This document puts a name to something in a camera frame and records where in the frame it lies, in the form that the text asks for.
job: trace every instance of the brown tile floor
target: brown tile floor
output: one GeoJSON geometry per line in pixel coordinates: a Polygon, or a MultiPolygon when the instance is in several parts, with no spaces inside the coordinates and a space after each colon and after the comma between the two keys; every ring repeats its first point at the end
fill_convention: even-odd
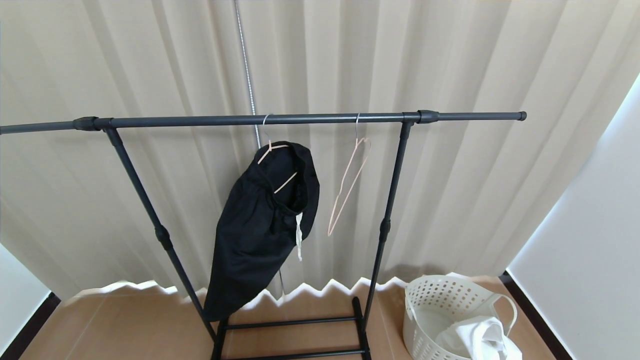
{"type": "MultiPolygon", "coordinates": [[[[476,281],[508,294],[497,278],[476,281]]],[[[367,286],[353,290],[364,307],[367,286]]],[[[410,360],[402,339],[404,291],[391,284],[376,292],[367,335],[374,360],[410,360]]],[[[499,304],[499,314],[508,308],[499,304]]],[[[293,320],[352,313],[351,295],[330,286],[322,297],[302,291],[278,306],[264,297],[253,309],[232,316],[230,323],[293,320]]],[[[553,359],[531,323],[519,310],[511,339],[524,359],[553,359]]],[[[246,329],[227,334],[224,358],[347,349],[358,345],[351,322],[246,329]]],[[[212,341],[193,306],[158,287],[124,287],[84,295],[61,304],[25,351],[22,359],[209,359],[212,341]]],[[[360,356],[330,359],[360,359],[360,356]]]]}

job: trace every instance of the white cloth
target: white cloth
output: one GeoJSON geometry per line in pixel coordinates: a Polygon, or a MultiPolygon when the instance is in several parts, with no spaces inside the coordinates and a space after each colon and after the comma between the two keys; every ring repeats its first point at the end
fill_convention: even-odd
{"type": "Polygon", "coordinates": [[[302,221],[302,213],[296,215],[296,245],[298,246],[298,260],[302,261],[302,230],[300,230],[300,222],[302,221]]]}
{"type": "Polygon", "coordinates": [[[456,322],[435,342],[446,351],[472,360],[522,360],[522,352],[504,335],[502,323],[493,316],[456,322]]]}

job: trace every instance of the curtain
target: curtain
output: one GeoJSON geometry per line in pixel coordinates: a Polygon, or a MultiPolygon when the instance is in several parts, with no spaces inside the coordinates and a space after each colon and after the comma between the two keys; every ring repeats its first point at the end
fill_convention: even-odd
{"type": "MultiPolygon", "coordinates": [[[[639,6],[239,2],[258,114],[528,112],[525,122],[413,127],[380,282],[506,268],[640,72],[639,6]]],[[[251,113],[232,1],[5,2],[0,19],[2,125],[251,113]]],[[[265,130],[311,149],[322,194],[303,261],[294,252],[284,289],[278,276],[269,289],[369,277],[399,124],[359,125],[371,153],[332,236],[355,126],[265,130]]],[[[218,217],[257,149],[253,127],[121,134],[195,288],[206,286],[218,217]]],[[[122,279],[182,290],[104,134],[1,140],[0,241],[58,296],[122,279]]]]}

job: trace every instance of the white plastic basket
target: white plastic basket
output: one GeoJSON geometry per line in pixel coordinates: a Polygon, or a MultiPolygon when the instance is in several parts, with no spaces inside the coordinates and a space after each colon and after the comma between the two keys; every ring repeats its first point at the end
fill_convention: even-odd
{"type": "Polygon", "coordinates": [[[404,289],[404,345],[414,360],[469,360],[444,350],[433,339],[454,322],[481,315],[497,318],[493,304],[502,297],[513,308],[511,323],[503,323],[504,333],[509,335],[518,316],[509,297],[459,277],[419,277],[404,289]]]}

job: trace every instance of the black garment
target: black garment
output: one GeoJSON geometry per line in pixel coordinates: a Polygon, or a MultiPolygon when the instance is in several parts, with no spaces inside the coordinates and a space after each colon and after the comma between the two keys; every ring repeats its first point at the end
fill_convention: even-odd
{"type": "Polygon", "coordinates": [[[278,272],[296,246],[296,215],[306,238],[316,217],[320,184],[311,152],[290,142],[276,142],[256,153],[236,181],[216,230],[211,280],[204,302],[205,317],[217,321],[255,298],[278,272]],[[273,192],[294,172],[277,194],[273,192]]]}

